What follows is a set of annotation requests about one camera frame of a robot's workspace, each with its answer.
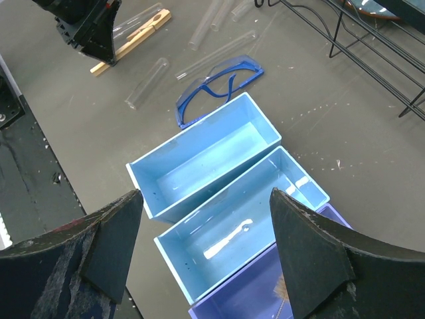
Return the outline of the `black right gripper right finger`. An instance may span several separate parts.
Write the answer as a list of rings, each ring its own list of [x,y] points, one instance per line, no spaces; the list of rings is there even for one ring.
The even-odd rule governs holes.
[[[270,211],[294,318],[423,318],[424,253],[326,218],[274,188]]]

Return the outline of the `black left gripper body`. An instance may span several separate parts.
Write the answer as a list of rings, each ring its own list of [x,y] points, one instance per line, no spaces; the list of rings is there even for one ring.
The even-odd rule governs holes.
[[[88,30],[86,19],[94,8],[95,1],[36,1],[45,11],[54,15],[57,28],[67,44],[82,48],[86,43],[84,35]]]

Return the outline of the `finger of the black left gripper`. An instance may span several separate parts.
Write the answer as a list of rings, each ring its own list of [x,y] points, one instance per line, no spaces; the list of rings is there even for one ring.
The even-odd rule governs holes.
[[[94,2],[94,8],[86,19],[88,30],[84,35],[86,43],[82,46],[81,53],[109,66],[114,66],[118,62],[113,30],[121,4],[121,0]]]

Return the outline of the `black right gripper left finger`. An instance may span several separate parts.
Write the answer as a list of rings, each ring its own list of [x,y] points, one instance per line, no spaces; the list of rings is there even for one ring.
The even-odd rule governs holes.
[[[143,196],[1,251],[2,318],[113,318],[122,303]]]

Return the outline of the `wire test tube brush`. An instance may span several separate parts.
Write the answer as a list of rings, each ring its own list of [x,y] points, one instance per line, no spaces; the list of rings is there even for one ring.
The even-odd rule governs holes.
[[[282,314],[285,304],[289,301],[288,290],[283,274],[281,274],[278,278],[278,281],[274,288],[274,294],[281,300],[281,302],[277,312],[272,316],[272,318],[279,318]]]

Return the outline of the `wooden test tube holder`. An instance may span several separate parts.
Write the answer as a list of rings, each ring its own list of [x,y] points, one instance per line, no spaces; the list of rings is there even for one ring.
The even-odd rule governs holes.
[[[127,36],[127,42],[116,51],[116,58],[120,60],[130,53],[134,48],[148,39],[153,33],[158,31],[165,23],[171,19],[171,12],[168,9],[160,10],[150,20],[140,28]]]

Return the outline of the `blue safety goggles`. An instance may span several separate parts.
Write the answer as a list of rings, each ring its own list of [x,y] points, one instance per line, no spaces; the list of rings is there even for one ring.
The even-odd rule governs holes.
[[[175,117],[178,127],[184,130],[209,114],[205,112],[191,120],[186,119],[185,111],[201,97],[214,98],[221,105],[226,104],[233,95],[241,93],[263,74],[261,64],[247,54],[220,62],[206,76],[195,79],[177,99]]]

